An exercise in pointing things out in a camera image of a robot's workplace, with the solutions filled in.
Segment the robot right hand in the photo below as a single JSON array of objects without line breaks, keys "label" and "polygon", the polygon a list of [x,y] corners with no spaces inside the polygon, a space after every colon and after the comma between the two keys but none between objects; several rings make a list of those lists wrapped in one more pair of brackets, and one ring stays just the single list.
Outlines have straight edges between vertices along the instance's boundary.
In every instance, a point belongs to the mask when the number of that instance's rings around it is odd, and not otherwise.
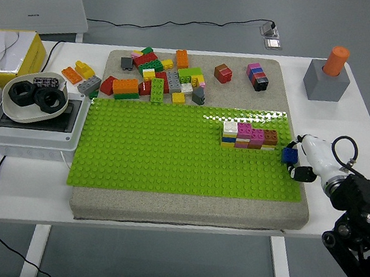
[{"label": "robot right hand", "polygon": [[293,149],[298,143],[301,144],[309,166],[294,166],[292,163],[287,163],[288,173],[293,180],[309,183],[320,177],[324,191],[344,181],[347,175],[340,170],[341,165],[335,160],[330,143],[305,134],[298,136],[295,141],[288,144],[287,148]]}]

